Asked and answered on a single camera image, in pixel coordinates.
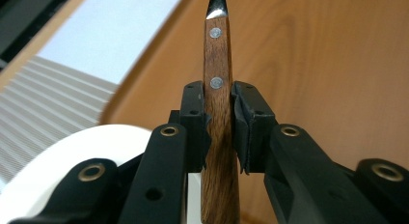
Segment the screw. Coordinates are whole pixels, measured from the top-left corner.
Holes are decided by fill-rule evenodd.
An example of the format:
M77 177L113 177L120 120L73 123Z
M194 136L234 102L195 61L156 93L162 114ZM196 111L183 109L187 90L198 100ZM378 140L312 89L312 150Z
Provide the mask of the screw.
M221 30L221 29L219 29L219 28L212 28L212 29L210 30L210 36L211 36L213 39L219 38L220 35L222 35L222 30Z
M210 80L210 86L213 89L219 89L223 86L223 79L220 77L213 77Z

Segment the clamp jaw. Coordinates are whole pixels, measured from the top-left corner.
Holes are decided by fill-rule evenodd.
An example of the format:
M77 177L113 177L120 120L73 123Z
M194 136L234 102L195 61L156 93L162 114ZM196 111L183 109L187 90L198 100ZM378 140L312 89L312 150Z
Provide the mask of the clamp jaw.
M406 223L409 171L383 159L353 172L306 130L279 125L253 85L234 82L233 145L246 174L264 173L279 223ZM184 223L187 173L205 168L210 146L203 83L185 86L179 111L151 134L144 154L117 167L90 159L71 169L44 210L22 223Z

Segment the vent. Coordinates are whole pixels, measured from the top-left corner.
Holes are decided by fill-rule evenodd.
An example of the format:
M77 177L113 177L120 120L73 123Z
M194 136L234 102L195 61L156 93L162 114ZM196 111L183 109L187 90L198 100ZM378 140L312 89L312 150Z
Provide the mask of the vent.
M98 123L116 84L32 58L0 94L0 193L35 156Z

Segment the metal rivet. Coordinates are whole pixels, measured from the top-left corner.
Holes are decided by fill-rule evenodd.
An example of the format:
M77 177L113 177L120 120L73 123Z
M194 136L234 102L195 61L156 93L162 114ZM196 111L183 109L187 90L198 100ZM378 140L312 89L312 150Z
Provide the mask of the metal rivet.
M178 134L178 129L175 126L166 126L160 130L163 136L174 136Z
M219 28L212 28L212 29L210 30L210 36L211 36L213 39L219 38L221 35L222 35L222 30L219 29Z
M371 167L372 171L383 179L391 182L401 182L403 181L403 175L396 170L396 168L383 163L373 164Z
M90 164L79 172L78 179L81 182L92 182L100 178L104 173L105 166L102 163Z
M213 89L219 89L223 86L223 79L220 77L213 77L210 80L210 86Z
M281 132L282 134L286 135L286 136L291 136L291 137L295 137L300 135L300 131L292 126L283 126L281 128Z

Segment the wooden handle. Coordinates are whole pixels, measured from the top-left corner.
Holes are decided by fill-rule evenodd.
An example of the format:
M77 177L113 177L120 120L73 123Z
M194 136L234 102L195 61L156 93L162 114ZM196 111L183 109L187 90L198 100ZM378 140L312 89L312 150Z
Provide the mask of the wooden handle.
M237 161L232 147L231 88L229 20L227 17L208 19L204 33L204 107L211 116L207 129L211 146L206 157L207 167L202 172L203 223L239 222Z

